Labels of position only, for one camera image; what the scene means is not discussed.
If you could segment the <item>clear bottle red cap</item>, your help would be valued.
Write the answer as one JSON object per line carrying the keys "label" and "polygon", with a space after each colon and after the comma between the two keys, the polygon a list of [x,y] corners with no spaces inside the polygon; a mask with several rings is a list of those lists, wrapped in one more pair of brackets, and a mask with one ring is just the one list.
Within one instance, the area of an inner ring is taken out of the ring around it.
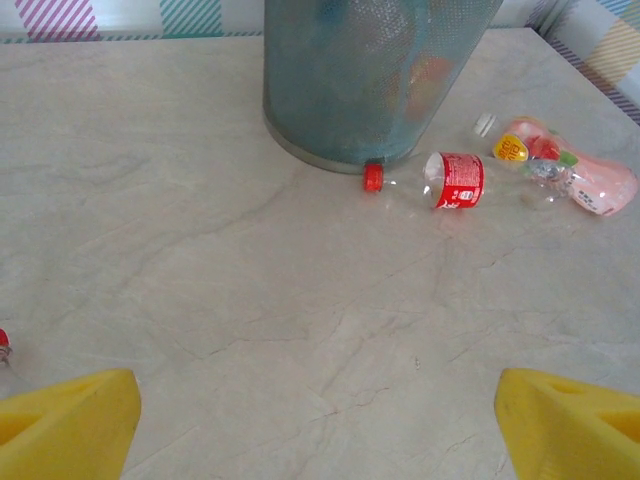
{"label": "clear bottle red cap", "polygon": [[0,400],[26,393],[31,389],[10,364],[11,341],[6,331],[0,328]]}

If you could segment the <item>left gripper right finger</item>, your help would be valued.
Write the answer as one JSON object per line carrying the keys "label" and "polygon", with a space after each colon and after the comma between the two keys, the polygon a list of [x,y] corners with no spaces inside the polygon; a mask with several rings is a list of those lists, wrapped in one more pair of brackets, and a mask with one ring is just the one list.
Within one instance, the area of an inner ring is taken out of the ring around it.
{"label": "left gripper right finger", "polygon": [[640,396],[505,369],[494,400],[518,480],[640,480]]}

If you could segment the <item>clear bottle red label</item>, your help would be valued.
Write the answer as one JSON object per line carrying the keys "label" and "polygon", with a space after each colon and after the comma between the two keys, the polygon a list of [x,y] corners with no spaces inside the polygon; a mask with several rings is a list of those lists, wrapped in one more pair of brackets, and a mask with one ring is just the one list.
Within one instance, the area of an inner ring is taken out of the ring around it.
{"label": "clear bottle red label", "polygon": [[574,169],[563,162],[511,162],[470,153],[417,154],[401,165],[363,167],[367,193],[392,192],[433,210],[524,206],[543,209],[571,194]]}

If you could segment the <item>pink drink bottle white cap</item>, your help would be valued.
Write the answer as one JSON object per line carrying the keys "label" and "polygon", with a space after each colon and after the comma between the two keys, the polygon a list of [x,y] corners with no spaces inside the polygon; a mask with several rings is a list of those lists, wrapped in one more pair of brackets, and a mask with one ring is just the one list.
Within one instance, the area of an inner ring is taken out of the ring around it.
{"label": "pink drink bottle white cap", "polygon": [[578,151],[535,118],[503,120],[483,113],[473,133],[489,146],[494,158],[551,190],[549,202],[569,197],[592,214],[611,216],[631,203],[640,190],[640,179],[629,167]]}

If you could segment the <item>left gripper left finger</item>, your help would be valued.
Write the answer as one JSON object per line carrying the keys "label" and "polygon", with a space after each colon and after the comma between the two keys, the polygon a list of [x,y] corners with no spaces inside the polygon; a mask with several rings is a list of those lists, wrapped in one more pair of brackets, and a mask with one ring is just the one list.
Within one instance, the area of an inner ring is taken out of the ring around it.
{"label": "left gripper left finger", "polygon": [[111,369],[0,400],[0,480],[120,480],[141,416]]}

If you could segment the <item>metal mesh waste bin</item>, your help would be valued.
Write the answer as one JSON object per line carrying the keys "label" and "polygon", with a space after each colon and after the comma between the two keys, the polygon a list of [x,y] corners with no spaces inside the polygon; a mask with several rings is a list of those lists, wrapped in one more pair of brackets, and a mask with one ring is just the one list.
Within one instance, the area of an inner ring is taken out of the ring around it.
{"label": "metal mesh waste bin", "polygon": [[265,0],[263,112],[340,173],[404,160],[503,0]]}

